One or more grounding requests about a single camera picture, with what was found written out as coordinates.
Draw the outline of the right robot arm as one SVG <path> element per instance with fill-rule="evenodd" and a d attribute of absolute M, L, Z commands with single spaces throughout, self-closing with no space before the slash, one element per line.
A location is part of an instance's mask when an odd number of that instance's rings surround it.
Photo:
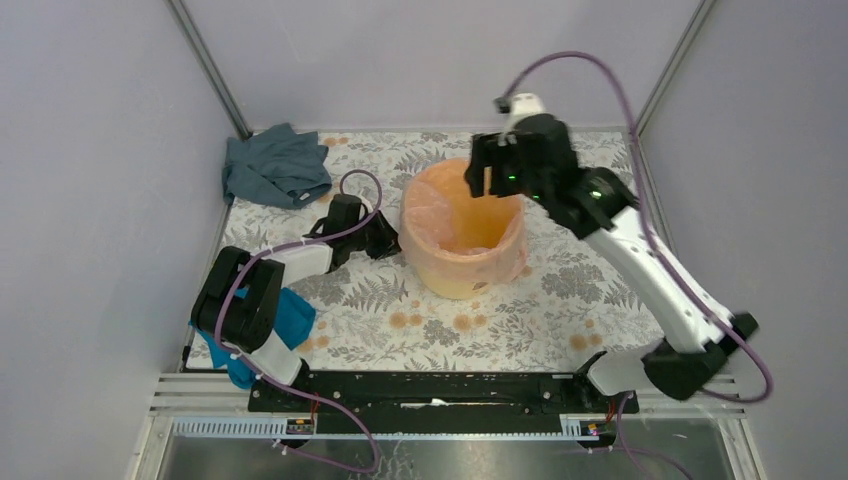
<path fill-rule="evenodd" d="M 758 328 L 749 313 L 733 314 L 687 285 L 664 245 L 642 225 L 639 203 L 611 170 L 580 165 L 564 122 L 535 114 L 513 130 L 475 134 L 464 179 L 473 197 L 524 195 L 557 225 L 601 255 L 660 325 L 655 345 L 601 352 L 580 369 L 575 402 L 597 412 L 613 395 L 655 387 L 686 401 L 745 346 Z"/>

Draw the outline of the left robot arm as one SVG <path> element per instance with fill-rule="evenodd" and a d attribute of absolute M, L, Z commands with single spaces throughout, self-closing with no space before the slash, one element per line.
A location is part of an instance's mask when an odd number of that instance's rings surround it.
<path fill-rule="evenodd" d="M 399 234 L 382 212 L 358 196 L 337 194 L 326 214 L 283 249 L 255 260 L 242 248 L 223 247 L 189 323 L 236 387 L 248 389 L 270 373 L 272 398 L 285 410 L 299 410 L 311 387 L 298 376 L 305 362 L 295 350 L 309 337 L 317 312 L 291 284 L 338 270 L 354 252 L 382 260 L 400 250 Z"/>

